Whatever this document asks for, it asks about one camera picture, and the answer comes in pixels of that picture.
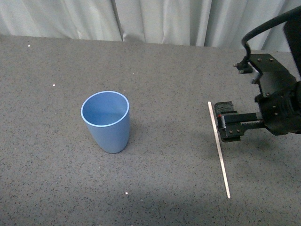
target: speckled gray surface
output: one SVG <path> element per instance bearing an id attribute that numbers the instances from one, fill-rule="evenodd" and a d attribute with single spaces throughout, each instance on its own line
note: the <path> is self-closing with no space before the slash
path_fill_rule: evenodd
<path id="1" fill-rule="evenodd" d="M 0 36 L 0 225 L 301 225 L 298 135 L 222 143 L 226 196 L 207 102 L 257 111 L 258 87 L 232 67 L 244 53 Z M 131 105 L 118 154 L 80 116 L 102 90 Z"/>

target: white curtain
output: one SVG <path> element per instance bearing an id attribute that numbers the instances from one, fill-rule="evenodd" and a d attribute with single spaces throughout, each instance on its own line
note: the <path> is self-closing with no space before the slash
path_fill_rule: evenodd
<path id="1" fill-rule="evenodd" d="M 242 48 L 240 40 L 301 0 L 1 0 L 0 34 Z M 251 49 L 290 51 L 283 24 Z"/>

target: cup rim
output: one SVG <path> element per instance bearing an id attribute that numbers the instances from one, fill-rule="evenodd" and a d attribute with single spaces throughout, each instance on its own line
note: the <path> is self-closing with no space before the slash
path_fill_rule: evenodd
<path id="1" fill-rule="evenodd" d="M 116 121 L 116 122 L 114 122 L 114 123 L 111 123 L 111 124 L 108 124 L 108 125 L 95 125 L 95 124 L 92 124 L 92 123 L 88 122 L 88 121 L 86 120 L 86 118 L 84 117 L 84 115 L 83 115 L 83 108 L 84 108 L 86 102 L 87 102 L 89 99 L 91 99 L 92 97 L 94 97 L 94 96 L 96 96 L 96 95 L 98 95 L 98 94 L 101 94 L 101 93 L 116 93 L 116 94 L 122 96 L 122 97 L 126 100 L 126 102 L 127 102 L 127 110 L 126 110 L 126 112 L 124 113 L 124 115 L 123 115 L 118 121 Z M 115 125 L 115 124 L 117 124 L 118 122 L 120 122 L 121 120 L 123 120 L 123 119 L 125 118 L 125 116 L 128 114 L 129 108 L 130 108 L 130 104 L 129 104 L 127 98 L 126 98 L 123 94 L 121 94 L 121 93 L 119 93 L 119 92 L 116 92 L 116 91 L 101 91 L 101 92 L 98 92 L 98 93 L 95 93 L 95 94 L 91 95 L 90 97 L 87 98 L 87 100 L 85 100 L 85 102 L 84 102 L 83 105 L 81 106 L 80 114 L 81 114 L 82 119 L 85 121 L 85 123 L 87 123 L 87 124 L 89 124 L 89 125 L 91 125 L 91 126 L 94 126 L 94 127 L 108 127 L 108 126 Z"/>

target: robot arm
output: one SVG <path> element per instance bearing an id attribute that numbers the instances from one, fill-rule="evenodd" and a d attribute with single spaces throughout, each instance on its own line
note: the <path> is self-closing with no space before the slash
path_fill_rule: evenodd
<path id="1" fill-rule="evenodd" d="M 259 85 L 260 94 L 255 97 L 255 102 L 258 103 L 260 112 L 238 114 L 232 102 L 216 103 L 214 108 L 218 130 L 224 142 L 240 140 L 248 129 L 266 128 L 276 136 L 301 133 L 301 81 L 297 82 L 270 54 L 251 54 L 247 44 L 255 35 L 275 26 L 273 24 L 278 25 L 288 20 L 284 32 L 301 74 L 301 7 L 283 15 L 255 28 L 242 40 L 247 55 L 235 67 L 252 84 Z"/>

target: plastic cup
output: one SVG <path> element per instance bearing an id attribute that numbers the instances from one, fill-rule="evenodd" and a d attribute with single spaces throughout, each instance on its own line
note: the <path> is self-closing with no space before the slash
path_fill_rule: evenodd
<path id="1" fill-rule="evenodd" d="M 122 151 L 130 132 L 130 105 L 115 91 L 90 96 L 81 107 L 81 117 L 97 144 L 108 153 Z"/>

